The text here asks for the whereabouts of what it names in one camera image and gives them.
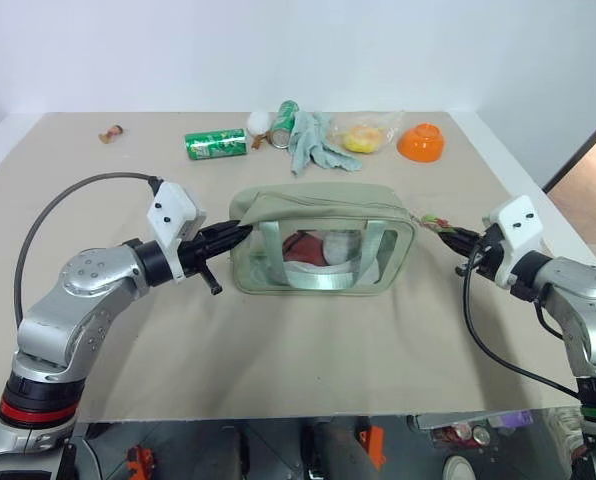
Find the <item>small wooden object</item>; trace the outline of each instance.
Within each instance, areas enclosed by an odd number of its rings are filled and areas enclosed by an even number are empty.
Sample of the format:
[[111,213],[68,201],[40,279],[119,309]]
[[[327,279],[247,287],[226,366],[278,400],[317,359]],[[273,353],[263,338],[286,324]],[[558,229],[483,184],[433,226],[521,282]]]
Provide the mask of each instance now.
[[254,150],[258,150],[260,148],[260,145],[262,145],[263,140],[267,140],[267,142],[271,143],[269,141],[269,132],[265,132],[261,135],[256,135],[254,137],[254,141],[251,144],[251,148],[253,148]]
[[100,141],[102,143],[109,143],[111,142],[111,139],[115,136],[121,135],[123,132],[123,129],[120,125],[114,125],[113,127],[109,127],[109,130],[107,130],[107,133],[101,133],[98,135],[98,138],[100,139]]

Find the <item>white ball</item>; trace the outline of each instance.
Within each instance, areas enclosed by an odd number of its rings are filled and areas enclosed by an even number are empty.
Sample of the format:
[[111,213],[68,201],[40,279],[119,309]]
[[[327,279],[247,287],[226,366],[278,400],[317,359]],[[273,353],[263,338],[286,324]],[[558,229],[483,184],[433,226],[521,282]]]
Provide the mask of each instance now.
[[322,254],[329,265],[340,265],[360,255],[362,236],[358,230],[327,232],[322,243]]
[[247,119],[247,131],[253,135],[262,135],[271,127],[269,112],[251,112]]

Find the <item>black wire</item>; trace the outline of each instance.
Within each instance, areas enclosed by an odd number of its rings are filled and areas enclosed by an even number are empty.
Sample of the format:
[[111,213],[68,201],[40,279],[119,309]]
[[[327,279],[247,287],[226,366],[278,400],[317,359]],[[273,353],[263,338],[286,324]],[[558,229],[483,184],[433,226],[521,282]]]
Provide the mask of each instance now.
[[556,330],[547,325],[547,322],[545,321],[545,316],[542,314],[542,306],[540,305],[540,303],[534,302],[534,307],[536,309],[536,316],[538,317],[538,322],[540,323],[540,325],[542,325],[542,328],[547,330],[554,337],[562,340],[562,333],[558,333]]
[[555,388],[556,390],[566,393],[567,395],[570,395],[574,398],[578,398],[578,394],[576,392],[574,392],[573,390],[570,390],[569,388],[567,388],[563,385],[560,385],[559,383],[556,383],[553,380],[549,380],[548,378],[544,378],[544,377],[541,377],[540,375],[536,375],[535,373],[529,372],[529,371],[525,370],[524,368],[520,368],[520,367],[514,365],[513,363],[510,363],[507,360],[500,358],[494,352],[489,350],[487,345],[485,345],[484,342],[480,339],[480,337],[478,336],[478,333],[476,332],[476,329],[474,328],[473,321],[471,319],[471,306],[470,306],[470,302],[469,302],[471,272],[474,268],[474,262],[476,261],[476,255],[478,255],[479,252],[480,252],[480,246],[476,245],[473,248],[473,250],[471,251],[471,253],[469,254],[469,261],[467,262],[467,271],[465,272],[465,278],[464,278],[463,287],[462,287],[462,313],[465,317],[465,323],[467,324],[467,329],[469,330],[469,334],[471,335],[471,338],[474,339],[474,342],[476,342],[476,345],[478,345],[478,347],[483,352],[485,352],[485,354],[487,354],[487,356],[489,358],[491,358],[495,362],[498,362],[503,367],[506,367],[516,373],[519,373],[520,375],[524,375],[525,377],[529,377],[532,380],[536,380],[537,382],[544,383],[545,385]]
[[98,476],[98,480],[103,480],[104,477],[102,475],[102,468],[100,466],[100,458],[98,458],[98,454],[96,453],[94,448],[91,446],[91,443],[89,443],[89,441],[85,437],[82,437],[81,440],[82,440],[83,445],[85,445],[85,447],[89,451],[89,454],[91,455],[91,459],[94,462],[94,467],[96,469],[96,475]]
[[151,175],[145,175],[144,173],[135,173],[135,172],[110,172],[110,173],[101,173],[100,175],[94,175],[93,177],[85,178],[78,183],[74,183],[71,187],[65,189],[62,193],[57,195],[49,204],[44,208],[40,215],[36,218],[33,225],[27,232],[27,236],[25,237],[25,241],[22,242],[22,247],[20,248],[20,253],[18,254],[18,261],[16,262],[16,272],[14,274],[14,315],[16,316],[16,328],[20,327],[20,323],[22,322],[22,273],[23,269],[25,268],[25,260],[27,259],[27,253],[29,253],[29,247],[31,246],[31,242],[38,232],[40,225],[42,222],[47,218],[49,213],[56,208],[56,206],[62,202],[66,197],[74,193],[76,190],[89,185],[90,183],[97,182],[99,180],[107,180],[110,178],[137,178],[139,180],[145,180],[147,182],[151,182],[156,177]]

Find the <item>red object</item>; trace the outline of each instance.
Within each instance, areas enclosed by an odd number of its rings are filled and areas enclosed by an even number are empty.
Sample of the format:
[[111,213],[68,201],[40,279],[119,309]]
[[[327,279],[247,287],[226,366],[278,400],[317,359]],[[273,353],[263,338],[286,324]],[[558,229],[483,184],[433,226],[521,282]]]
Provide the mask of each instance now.
[[149,480],[154,468],[154,456],[150,449],[136,445],[127,451],[129,480]]
[[62,410],[56,410],[54,412],[27,412],[25,410],[18,410],[12,407],[3,399],[0,400],[0,413],[5,417],[11,418],[17,422],[24,423],[48,423],[61,420],[63,418],[69,418],[78,408],[78,403],[71,405],[70,407],[63,408]]
[[435,428],[431,431],[431,437],[434,440],[434,445],[437,447],[447,447],[458,450],[483,448],[491,441],[491,437],[484,427],[476,426],[472,429],[467,423]]
[[382,444],[385,439],[385,430],[380,427],[369,427],[369,430],[360,432],[360,444],[369,455],[371,463],[376,470],[380,470],[387,463],[387,457],[382,454]]
[[322,253],[322,240],[305,232],[287,237],[282,244],[282,254],[285,262],[304,262],[316,267],[328,265]]

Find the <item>table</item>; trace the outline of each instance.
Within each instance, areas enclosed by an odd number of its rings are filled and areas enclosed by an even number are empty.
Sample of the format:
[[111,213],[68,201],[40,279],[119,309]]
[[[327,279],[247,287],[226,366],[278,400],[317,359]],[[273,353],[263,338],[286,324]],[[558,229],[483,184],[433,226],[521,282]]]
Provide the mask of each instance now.
[[[15,349],[11,286],[18,249],[49,200],[86,176],[138,171],[183,184],[205,206],[207,224],[227,219],[232,196],[253,185],[379,183],[393,188],[416,214],[433,212],[479,230],[481,216],[509,198],[496,174],[522,175],[517,165],[516,170],[495,161],[488,166],[457,121],[472,131],[483,126],[443,112],[405,117],[407,127],[430,122],[442,129],[445,152],[433,164],[404,159],[394,144],[363,156],[360,172],[310,165],[297,178],[288,154],[269,145],[242,157],[187,159],[185,133],[239,128],[245,119],[244,113],[47,114],[13,148],[0,165],[0,393]],[[103,145],[97,134],[114,123],[125,134]],[[481,141],[479,150],[491,145],[491,139]],[[547,226],[567,229],[534,184],[514,185],[509,188],[513,193],[533,189],[538,212],[549,214],[543,219]],[[46,293],[63,263],[78,251],[133,237],[150,239],[145,217],[150,200],[143,182],[110,180],[63,202],[31,248],[24,305],[28,308]],[[588,256],[571,231],[551,238],[555,243],[547,243],[554,252],[555,245]],[[454,274],[460,262],[434,235],[421,231],[389,291],[350,298],[246,295],[233,284],[228,255],[213,259],[210,267],[224,286],[219,296],[212,297],[200,278],[192,278],[154,289],[118,317],[88,378],[80,419],[459,412],[573,404],[557,391],[508,372],[477,349],[460,313],[461,280]],[[574,386],[563,346],[542,331],[530,304],[475,279],[472,308],[481,336],[494,351]]]

